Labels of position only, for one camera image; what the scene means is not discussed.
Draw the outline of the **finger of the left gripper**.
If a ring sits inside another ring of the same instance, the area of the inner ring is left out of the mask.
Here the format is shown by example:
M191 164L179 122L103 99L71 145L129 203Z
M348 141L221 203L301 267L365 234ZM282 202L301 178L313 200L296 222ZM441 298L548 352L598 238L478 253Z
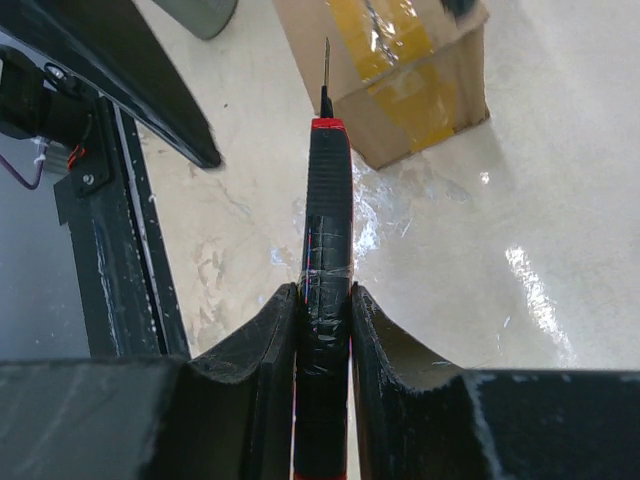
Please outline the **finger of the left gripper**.
M132 1L6 0L1 30L99 90L198 167L220 167L204 113Z

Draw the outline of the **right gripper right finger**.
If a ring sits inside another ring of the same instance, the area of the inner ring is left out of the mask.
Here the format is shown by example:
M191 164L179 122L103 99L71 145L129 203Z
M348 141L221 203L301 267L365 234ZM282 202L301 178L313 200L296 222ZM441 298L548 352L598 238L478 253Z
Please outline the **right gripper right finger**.
M372 294L352 290L352 358L364 479L460 479L459 369L410 335Z

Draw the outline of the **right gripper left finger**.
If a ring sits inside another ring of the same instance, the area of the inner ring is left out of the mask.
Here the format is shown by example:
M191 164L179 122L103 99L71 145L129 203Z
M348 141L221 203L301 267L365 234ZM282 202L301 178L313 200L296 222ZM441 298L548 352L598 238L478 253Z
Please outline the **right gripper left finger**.
M200 388L199 477L289 477L295 313L296 288L285 283L251 320L190 362Z

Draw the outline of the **red black utility knife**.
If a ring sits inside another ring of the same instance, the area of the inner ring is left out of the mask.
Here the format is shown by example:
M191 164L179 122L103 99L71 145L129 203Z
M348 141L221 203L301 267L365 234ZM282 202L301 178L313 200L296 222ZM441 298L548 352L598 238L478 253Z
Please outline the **red black utility knife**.
M329 86L311 123L298 286L294 476L347 475L348 363L353 267L351 146Z

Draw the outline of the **brown cardboard express box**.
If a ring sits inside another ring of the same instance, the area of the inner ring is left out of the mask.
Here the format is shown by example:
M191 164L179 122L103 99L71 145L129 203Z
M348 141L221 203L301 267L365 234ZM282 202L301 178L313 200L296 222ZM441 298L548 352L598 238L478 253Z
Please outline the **brown cardboard express box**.
M326 85L379 170L489 118L481 1L277 1L308 95Z

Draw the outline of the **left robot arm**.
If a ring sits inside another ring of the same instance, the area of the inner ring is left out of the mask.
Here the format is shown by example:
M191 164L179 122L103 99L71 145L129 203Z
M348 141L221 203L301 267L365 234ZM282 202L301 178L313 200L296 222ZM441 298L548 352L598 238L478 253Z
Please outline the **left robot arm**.
M4 1L1 30L98 90L202 169L222 163L208 121L131 1ZM88 102L21 53L1 51L1 125L74 147Z

